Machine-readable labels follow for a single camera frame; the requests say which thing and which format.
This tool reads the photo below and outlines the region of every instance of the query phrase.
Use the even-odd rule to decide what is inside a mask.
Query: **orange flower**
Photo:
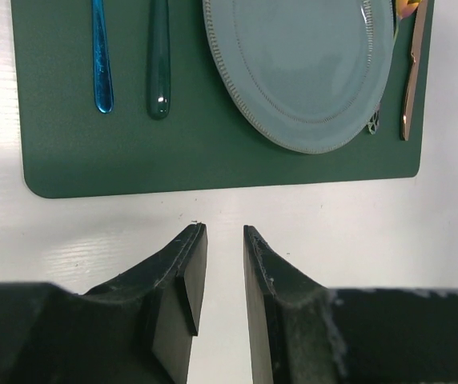
[[[422,0],[396,0],[396,14],[401,18],[408,18],[414,13]]]

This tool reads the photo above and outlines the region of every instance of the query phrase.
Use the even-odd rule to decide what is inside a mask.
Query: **utensil handle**
[[[171,107],[168,0],[152,0],[147,63],[147,112],[165,118]]]
[[[111,84],[110,56],[106,38],[106,22],[102,0],[92,0],[92,26],[94,43],[94,99],[104,114],[114,107],[114,91]]]
[[[416,84],[418,80],[419,64],[414,55],[411,55],[411,69],[408,75],[407,88],[405,90],[404,114],[402,116],[402,137],[405,141],[411,132],[412,111],[416,97]]]

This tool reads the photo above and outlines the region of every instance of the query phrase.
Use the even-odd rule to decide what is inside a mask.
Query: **white table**
[[[10,0],[0,0],[0,281],[84,292],[193,220],[209,235],[189,382],[250,383],[244,224],[328,286],[458,287],[458,2],[433,22],[421,169],[403,180],[45,200],[22,176]]]

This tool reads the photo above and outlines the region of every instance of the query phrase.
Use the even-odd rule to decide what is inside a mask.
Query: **rose gold knife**
[[[416,11],[416,21],[414,23],[414,34],[412,35],[411,45],[411,70],[408,75],[408,82],[405,90],[404,114],[402,116],[402,137],[408,140],[411,132],[412,111],[414,110],[414,100],[416,98],[416,84],[418,82],[418,72],[420,70],[421,47],[423,46],[424,24],[427,18],[428,1],[423,0]]]

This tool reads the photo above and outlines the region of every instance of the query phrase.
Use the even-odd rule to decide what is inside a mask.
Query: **dark green handle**
[[[171,47],[168,0],[151,0],[151,26],[147,59],[147,112],[165,118],[171,108]]]

